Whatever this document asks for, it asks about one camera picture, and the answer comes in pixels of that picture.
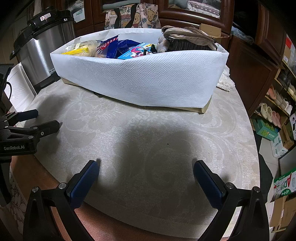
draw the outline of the metal bolt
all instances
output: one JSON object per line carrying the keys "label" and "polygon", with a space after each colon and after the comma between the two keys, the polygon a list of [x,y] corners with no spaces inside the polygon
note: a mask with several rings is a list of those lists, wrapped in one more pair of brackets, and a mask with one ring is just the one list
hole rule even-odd
{"label": "metal bolt", "polygon": [[67,186],[66,183],[61,183],[61,184],[59,185],[59,189],[64,189],[66,186]]}
{"label": "metal bolt", "polygon": [[33,187],[33,188],[32,188],[32,192],[37,192],[38,189],[39,189],[38,187]]}
{"label": "metal bolt", "polygon": [[234,185],[233,185],[233,183],[226,183],[226,186],[227,186],[229,189],[232,189],[232,188],[234,188]]}
{"label": "metal bolt", "polygon": [[255,191],[255,192],[260,192],[260,188],[257,187],[257,186],[255,186],[255,187],[254,187],[254,191]]}

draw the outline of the tiled floor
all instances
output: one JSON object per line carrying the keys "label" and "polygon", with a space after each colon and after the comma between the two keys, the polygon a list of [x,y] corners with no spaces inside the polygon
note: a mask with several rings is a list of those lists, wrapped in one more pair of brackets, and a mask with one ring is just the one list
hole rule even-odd
{"label": "tiled floor", "polygon": [[[270,141],[262,138],[261,141],[261,145],[260,145],[260,150],[259,153],[263,156],[265,163],[267,164],[267,166],[269,167],[273,178],[274,177],[278,177],[279,173],[279,164],[278,164],[278,159],[273,157],[272,155],[272,151],[271,151],[271,145],[270,145]],[[269,205],[270,205],[270,201],[272,199],[273,193],[274,193],[274,187],[273,185],[271,185],[269,193],[268,193],[268,197],[267,197],[267,203],[266,203],[266,210],[267,210],[267,215],[269,214]],[[270,240],[272,240],[274,237],[274,233],[270,233]]]}

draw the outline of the green box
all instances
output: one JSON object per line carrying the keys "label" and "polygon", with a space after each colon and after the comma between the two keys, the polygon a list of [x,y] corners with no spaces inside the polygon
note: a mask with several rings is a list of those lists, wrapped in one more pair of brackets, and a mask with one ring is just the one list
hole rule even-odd
{"label": "green box", "polygon": [[273,141],[278,135],[278,129],[268,120],[255,116],[252,118],[256,133],[268,140]]}

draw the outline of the black strap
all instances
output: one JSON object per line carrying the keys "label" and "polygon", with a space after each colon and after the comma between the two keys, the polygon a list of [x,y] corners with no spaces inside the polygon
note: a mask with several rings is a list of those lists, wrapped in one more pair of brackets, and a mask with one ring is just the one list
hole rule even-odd
{"label": "black strap", "polygon": [[[124,28],[131,28],[133,26],[133,21],[135,19],[137,6],[138,6],[138,3],[135,3],[133,6],[131,6],[131,20],[128,22],[128,24]],[[120,24],[120,9],[115,8],[113,10],[117,15],[117,18],[114,23],[114,28],[119,28],[120,27],[119,26],[119,24]]]}

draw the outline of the fluffy white cloth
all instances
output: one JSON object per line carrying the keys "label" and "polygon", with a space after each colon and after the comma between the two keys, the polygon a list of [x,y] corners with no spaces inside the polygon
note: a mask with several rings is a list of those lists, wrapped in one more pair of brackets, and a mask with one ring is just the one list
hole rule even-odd
{"label": "fluffy white cloth", "polygon": [[217,84],[217,87],[222,89],[222,90],[226,90],[226,91],[230,91],[232,88],[235,87],[234,82],[232,81],[232,79],[229,77],[229,68],[227,65],[225,65],[225,68],[222,72],[222,75],[219,79],[219,82]]}

